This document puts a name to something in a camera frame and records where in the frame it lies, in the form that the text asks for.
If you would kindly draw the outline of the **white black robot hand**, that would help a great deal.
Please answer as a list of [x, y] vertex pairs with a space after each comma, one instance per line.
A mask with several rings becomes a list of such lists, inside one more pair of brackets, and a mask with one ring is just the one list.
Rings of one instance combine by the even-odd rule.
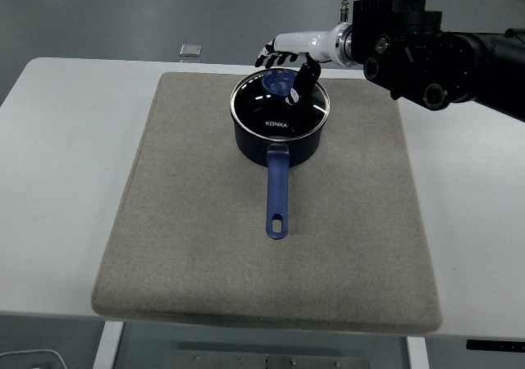
[[349, 22], [341, 22], [333, 30], [326, 32], [278, 34], [262, 48], [255, 66], [270, 69], [274, 65], [281, 66], [287, 58], [294, 62], [298, 57], [304, 56], [306, 62], [301, 66], [285, 98], [288, 104], [295, 105], [309, 95], [320, 76], [321, 63], [334, 62], [340, 66], [350, 64], [351, 55], [345, 51], [350, 34]]

